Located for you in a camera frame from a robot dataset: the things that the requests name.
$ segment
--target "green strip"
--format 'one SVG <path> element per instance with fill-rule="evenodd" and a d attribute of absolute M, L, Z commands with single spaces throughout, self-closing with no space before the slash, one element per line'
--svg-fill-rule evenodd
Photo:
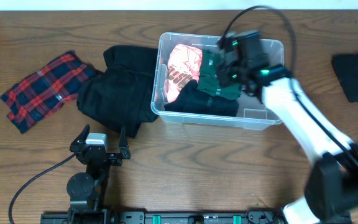
<path fill-rule="evenodd" d="M 233 216 L 233 224 L 241 224 L 241 216 L 234 215 Z"/>
<path fill-rule="evenodd" d="M 153 215 L 153 224 L 161 224 L 161 216 Z"/>

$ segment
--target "folded clothing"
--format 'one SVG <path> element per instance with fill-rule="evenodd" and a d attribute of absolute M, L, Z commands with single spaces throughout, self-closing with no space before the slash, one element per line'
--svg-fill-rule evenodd
<path fill-rule="evenodd" d="M 211 96 L 220 96 L 228 100 L 235 100 L 241 95 L 241 84 L 235 83 L 231 86 L 221 87 L 216 66 L 220 63 L 221 56 L 203 50 L 203 59 L 200 68 L 200 80 L 198 80 L 197 90 L 208 93 Z"/>
<path fill-rule="evenodd" d="M 7 117 L 23 134 L 64 102 L 74 100 L 82 83 L 94 76 L 74 51 L 66 52 L 1 95 L 11 109 Z"/>
<path fill-rule="evenodd" d="M 84 83 L 77 107 L 85 115 L 134 138 L 140 124 L 157 119 L 150 107 L 157 49 L 117 45 L 104 53 L 107 70 Z"/>
<path fill-rule="evenodd" d="M 197 80 L 200 75 L 203 52 L 184 44 L 178 44 L 172 50 L 168 60 L 168 92 L 169 103 L 176 100 L 180 90 L 190 81 Z"/>
<path fill-rule="evenodd" d="M 358 54 L 334 55 L 332 64 L 349 102 L 358 102 Z"/>
<path fill-rule="evenodd" d="M 164 106 L 166 111 L 236 116 L 239 109 L 237 100 L 210 96 L 197 90 L 197 81 L 191 80 L 183 87 L 177 100 Z"/>

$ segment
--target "pink garment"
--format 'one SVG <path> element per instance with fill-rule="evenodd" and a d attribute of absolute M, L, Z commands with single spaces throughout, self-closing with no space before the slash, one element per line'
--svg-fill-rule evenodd
<path fill-rule="evenodd" d="M 169 103 L 176 100 L 180 90 L 190 81 L 200 76 L 203 51 L 184 44 L 178 44 L 172 50 L 168 61 L 168 93 Z"/>

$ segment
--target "black folded cloth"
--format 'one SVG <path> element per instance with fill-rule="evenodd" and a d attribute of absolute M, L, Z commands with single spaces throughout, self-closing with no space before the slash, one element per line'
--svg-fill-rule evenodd
<path fill-rule="evenodd" d="M 178 98 L 164 107 L 166 111 L 236 116 L 239 104 L 237 100 L 211 96 L 199 91 L 197 81 L 191 80 L 180 91 Z"/>
<path fill-rule="evenodd" d="M 141 123 L 157 119 L 150 108 L 157 49 L 117 45 L 103 56 L 107 70 L 83 84 L 77 107 L 118 133 L 125 126 L 134 138 Z"/>
<path fill-rule="evenodd" d="M 349 102 L 358 102 L 358 54 L 334 55 L 332 64 Z"/>

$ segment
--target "white background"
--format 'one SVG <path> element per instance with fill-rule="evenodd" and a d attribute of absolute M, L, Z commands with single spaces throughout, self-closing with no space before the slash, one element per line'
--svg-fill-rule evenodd
<path fill-rule="evenodd" d="M 358 0 L 0 0 L 0 10 L 358 9 Z"/>

